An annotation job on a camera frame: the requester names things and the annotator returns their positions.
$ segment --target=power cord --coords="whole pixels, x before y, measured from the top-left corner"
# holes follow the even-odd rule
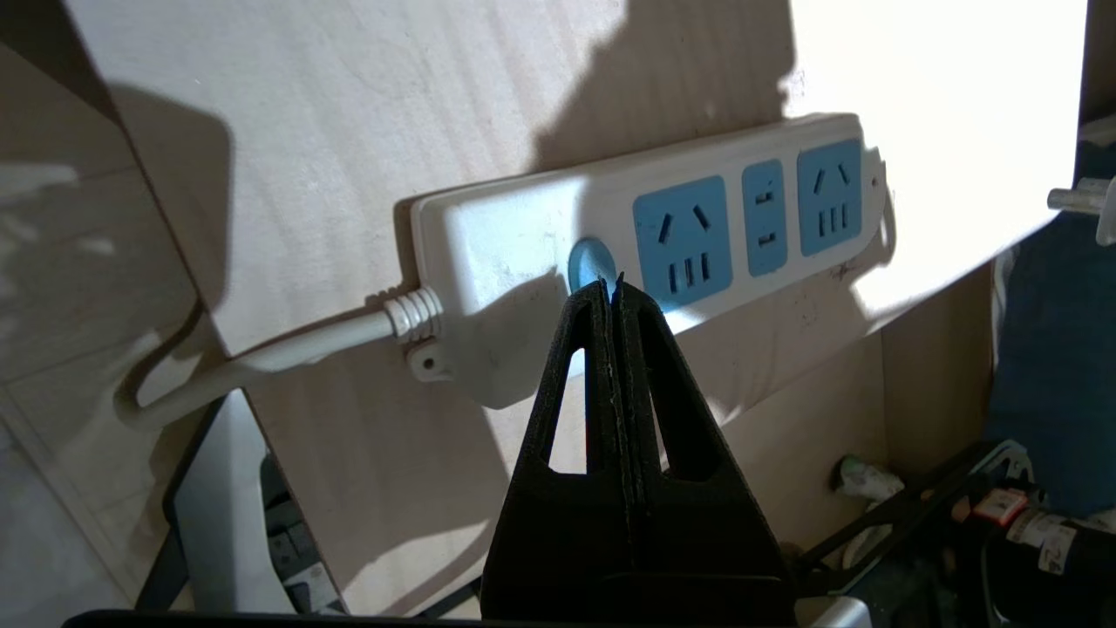
[[[272,342],[208,371],[195,374],[179,388],[141,406],[137,395],[143,383],[160,363],[190,337],[201,321],[204,307],[199,300],[182,327],[136,363],[124,377],[113,396],[116,414],[124,425],[133,429],[161,429],[210,402],[267,376],[312,365],[339,351],[386,338],[413,342],[436,336],[440,331],[441,312],[442,306],[434,292],[425,287],[419,288],[388,299],[381,311],[364,313]]]

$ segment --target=label sticker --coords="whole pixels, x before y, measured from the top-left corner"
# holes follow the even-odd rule
[[[1008,530],[1008,541],[1011,541],[1012,543],[1022,543],[1023,531],[1027,530],[1027,526],[1030,525],[1032,521],[1043,514],[1045,513],[1042,511],[1037,511],[1035,509],[1023,511],[1023,514],[1019,515],[1016,519],[1016,522],[1012,523],[1011,528]]]
[[[1089,530],[1096,530],[1097,532],[1104,532],[1105,534],[1116,534],[1116,531],[1099,521],[1088,519],[1071,519],[1069,521],[1076,523],[1079,528],[1088,528]]]
[[[1061,576],[1066,572],[1066,559],[1069,558],[1069,548],[1074,544],[1077,531],[1065,525],[1055,525],[1050,529],[1039,550],[1039,569],[1047,573]]]
[[[973,514],[1007,525],[1019,511],[1027,505],[1027,495],[1020,495],[1003,489],[993,489],[973,509]]]
[[[1066,518],[1061,515],[1029,510],[1019,515],[1019,519],[1012,524],[1008,531],[1008,541],[1041,548],[1047,534],[1064,521]]]

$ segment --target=wire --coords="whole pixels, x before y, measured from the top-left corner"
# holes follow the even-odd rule
[[[164,358],[190,337],[203,312],[204,308],[199,300],[190,310],[182,327],[163,345],[140,360],[124,377],[113,396],[117,417],[124,425],[137,431],[161,429],[210,402],[259,381],[266,376],[314,364],[338,351],[400,336],[398,332],[406,331],[400,329],[398,322],[393,321],[387,311],[365,313],[261,347],[198,374],[186,384],[147,406],[140,406],[137,395],[144,380]]]

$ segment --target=blue power switch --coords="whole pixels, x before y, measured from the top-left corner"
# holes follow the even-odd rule
[[[566,271],[569,280],[569,291],[577,291],[585,286],[604,278],[608,283],[608,296],[616,289],[616,262],[608,252],[605,242],[597,238],[583,238],[569,251],[569,268]]]

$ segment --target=white power strip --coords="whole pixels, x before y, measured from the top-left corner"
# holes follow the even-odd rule
[[[415,255],[442,312],[408,361],[509,406],[597,273],[624,272],[680,334],[862,251],[886,189],[857,117],[827,114],[427,196]]]

